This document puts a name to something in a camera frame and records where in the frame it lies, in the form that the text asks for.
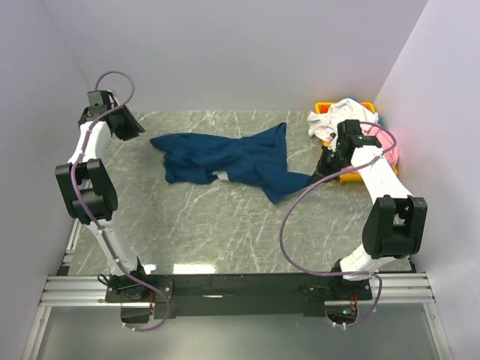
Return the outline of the dark blue t shirt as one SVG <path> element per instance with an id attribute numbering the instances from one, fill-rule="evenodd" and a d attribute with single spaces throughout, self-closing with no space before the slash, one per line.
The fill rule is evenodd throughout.
<path id="1" fill-rule="evenodd" d="M 286 135 L 287 124 L 281 122 L 238 139 L 171 133 L 152 138 L 150 143 L 164 152 L 165 179 L 170 184 L 237 182 L 260 188 L 271 203 L 277 203 L 311 181 L 308 174 L 288 170 Z"/>

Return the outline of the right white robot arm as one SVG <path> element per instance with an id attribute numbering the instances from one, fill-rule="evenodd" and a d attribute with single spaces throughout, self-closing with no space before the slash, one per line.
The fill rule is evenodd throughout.
<path id="1" fill-rule="evenodd" d="M 361 244 L 339 261 L 340 274 L 329 281 L 330 293 L 337 299 L 348 298 L 356 289 L 355 281 L 368 278 L 394 260 L 417 254 L 428 211 L 425 198 L 413 196 L 386 159 L 397 147 L 395 137 L 387 132 L 391 144 L 384 148 L 377 136 L 363 133 L 363 124 L 347 119 L 337 125 L 334 144 L 322 147 L 310 178 L 315 184 L 357 172 L 373 203 Z"/>

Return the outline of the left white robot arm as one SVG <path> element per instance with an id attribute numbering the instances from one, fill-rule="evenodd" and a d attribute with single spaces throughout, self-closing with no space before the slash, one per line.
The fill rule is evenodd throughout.
<path id="1" fill-rule="evenodd" d="M 111 275 L 138 272 L 141 263 L 120 230 L 116 216 L 119 199 L 102 157 L 113 137 L 126 142 L 144 132 L 110 90 L 90 91 L 79 120 L 76 148 L 66 164 L 55 168 L 68 214 L 97 239 Z"/>

